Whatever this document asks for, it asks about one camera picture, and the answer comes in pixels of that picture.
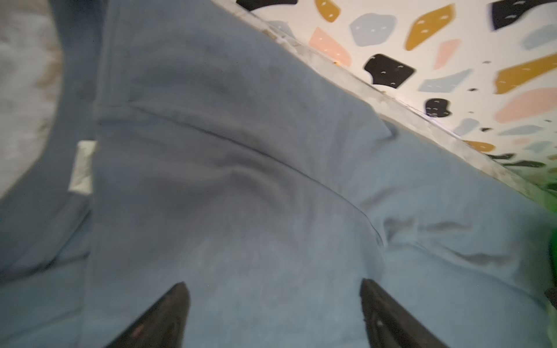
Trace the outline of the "grey blue t shirt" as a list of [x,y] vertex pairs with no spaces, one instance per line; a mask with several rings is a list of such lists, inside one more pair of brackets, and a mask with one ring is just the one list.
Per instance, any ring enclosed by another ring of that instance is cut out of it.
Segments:
[[211,1],[51,1],[46,149],[1,199],[1,346],[105,347],[175,284],[184,347],[368,347],[376,281],[449,347],[549,347],[532,201]]

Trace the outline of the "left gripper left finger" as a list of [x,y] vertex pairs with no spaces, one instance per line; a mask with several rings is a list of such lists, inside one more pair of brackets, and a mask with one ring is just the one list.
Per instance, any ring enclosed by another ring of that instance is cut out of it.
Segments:
[[186,284],[175,284],[111,341],[107,348],[181,347],[190,305],[190,293]]

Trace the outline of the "green plastic basket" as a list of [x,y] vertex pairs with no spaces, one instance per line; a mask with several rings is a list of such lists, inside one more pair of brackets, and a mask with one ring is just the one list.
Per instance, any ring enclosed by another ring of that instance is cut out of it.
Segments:
[[527,223],[527,275],[529,285],[543,300],[556,298],[556,197],[527,182],[524,195],[536,213]]

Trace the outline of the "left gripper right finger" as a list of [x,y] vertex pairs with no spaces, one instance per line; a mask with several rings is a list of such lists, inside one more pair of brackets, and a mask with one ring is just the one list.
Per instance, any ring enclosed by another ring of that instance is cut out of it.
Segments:
[[360,298],[371,347],[447,348],[377,282],[364,278]]

